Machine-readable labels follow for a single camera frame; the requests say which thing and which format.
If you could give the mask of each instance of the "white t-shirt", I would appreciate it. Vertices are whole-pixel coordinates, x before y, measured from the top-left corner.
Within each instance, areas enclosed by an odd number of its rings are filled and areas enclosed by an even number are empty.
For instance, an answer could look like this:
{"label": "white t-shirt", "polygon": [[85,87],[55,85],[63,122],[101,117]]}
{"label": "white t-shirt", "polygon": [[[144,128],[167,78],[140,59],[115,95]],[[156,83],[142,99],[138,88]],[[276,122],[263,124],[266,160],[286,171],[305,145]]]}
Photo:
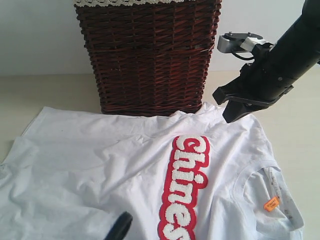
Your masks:
{"label": "white t-shirt", "polygon": [[[303,219],[254,116],[45,107],[0,165],[1,240],[300,240]],[[279,200],[271,211],[270,200]]]}

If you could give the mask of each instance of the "woven basket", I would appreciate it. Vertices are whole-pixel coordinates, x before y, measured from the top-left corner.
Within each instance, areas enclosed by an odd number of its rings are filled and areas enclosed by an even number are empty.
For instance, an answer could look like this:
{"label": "woven basket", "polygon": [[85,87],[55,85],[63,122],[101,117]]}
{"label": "woven basket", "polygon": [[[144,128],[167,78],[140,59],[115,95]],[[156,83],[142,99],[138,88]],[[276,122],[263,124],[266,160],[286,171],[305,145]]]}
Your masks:
{"label": "woven basket", "polygon": [[195,113],[221,0],[75,6],[104,114]]}

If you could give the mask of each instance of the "orange tag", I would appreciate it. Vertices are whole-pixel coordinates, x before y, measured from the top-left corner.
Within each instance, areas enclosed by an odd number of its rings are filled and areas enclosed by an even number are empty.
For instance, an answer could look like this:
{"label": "orange tag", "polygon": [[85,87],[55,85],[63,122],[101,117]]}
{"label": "orange tag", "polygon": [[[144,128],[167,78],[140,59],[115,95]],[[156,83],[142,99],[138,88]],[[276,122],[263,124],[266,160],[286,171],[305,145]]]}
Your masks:
{"label": "orange tag", "polygon": [[277,196],[274,196],[265,205],[263,205],[263,208],[268,212],[271,212],[279,205],[279,203],[279,198]]}

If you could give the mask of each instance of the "white wall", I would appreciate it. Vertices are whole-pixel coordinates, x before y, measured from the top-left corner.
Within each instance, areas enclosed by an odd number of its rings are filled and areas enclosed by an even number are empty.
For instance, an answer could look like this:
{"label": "white wall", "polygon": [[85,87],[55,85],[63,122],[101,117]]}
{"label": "white wall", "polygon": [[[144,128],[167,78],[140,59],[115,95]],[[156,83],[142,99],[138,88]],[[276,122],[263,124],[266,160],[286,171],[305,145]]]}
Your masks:
{"label": "white wall", "polygon": [[[275,42],[299,17],[304,0],[224,0],[218,33],[252,32]],[[72,0],[2,0],[0,75],[92,73]],[[215,51],[211,71],[243,61]]]}

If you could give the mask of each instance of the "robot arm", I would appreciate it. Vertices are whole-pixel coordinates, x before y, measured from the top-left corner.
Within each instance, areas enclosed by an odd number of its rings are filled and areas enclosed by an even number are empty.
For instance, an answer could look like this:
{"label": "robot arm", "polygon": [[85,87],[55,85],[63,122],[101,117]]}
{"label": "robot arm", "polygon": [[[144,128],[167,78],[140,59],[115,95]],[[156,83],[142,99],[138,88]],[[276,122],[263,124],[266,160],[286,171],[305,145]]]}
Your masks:
{"label": "robot arm", "polygon": [[220,36],[218,50],[251,52],[253,63],[245,64],[240,76],[218,87],[213,98],[220,105],[229,101],[223,113],[227,123],[267,109],[292,88],[292,84],[320,60],[320,1],[306,0],[302,15],[273,45],[252,33]]}

